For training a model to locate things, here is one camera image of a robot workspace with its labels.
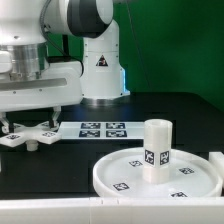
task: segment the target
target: green wall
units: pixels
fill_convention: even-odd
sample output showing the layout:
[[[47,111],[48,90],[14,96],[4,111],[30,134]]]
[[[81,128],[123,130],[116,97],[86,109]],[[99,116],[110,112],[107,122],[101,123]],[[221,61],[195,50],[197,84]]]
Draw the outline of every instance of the green wall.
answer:
[[[224,0],[136,0],[129,6],[140,55],[126,5],[114,12],[128,89],[192,92],[224,111]],[[70,37],[72,55],[82,57],[80,45]]]

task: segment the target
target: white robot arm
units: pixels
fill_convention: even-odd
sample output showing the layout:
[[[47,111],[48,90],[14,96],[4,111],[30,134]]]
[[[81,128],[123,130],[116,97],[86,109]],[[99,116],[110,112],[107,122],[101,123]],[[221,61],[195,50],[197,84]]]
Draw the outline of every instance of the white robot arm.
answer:
[[[29,140],[51,144],[60,139],[43,131],[57,128],[63,105],[80,103],[81,66],[77,62],[49,64],[46,35],[54,33],[97,37],[112,21],[112,0],[7,0],[0,7],[0,121],[14,134],[0,143],[14,147]],[[6,112],[53,107],[53,125],[32,130],[12,125]]]

